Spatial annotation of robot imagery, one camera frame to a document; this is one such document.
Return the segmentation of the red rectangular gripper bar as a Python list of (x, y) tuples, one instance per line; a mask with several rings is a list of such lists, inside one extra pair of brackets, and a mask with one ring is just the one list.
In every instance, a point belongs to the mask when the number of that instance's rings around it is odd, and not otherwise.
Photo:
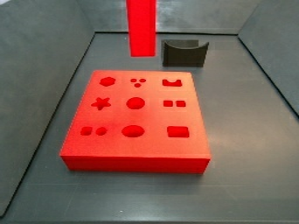
[(154, 56), (156, 0), (125, 0), (132, 57)]

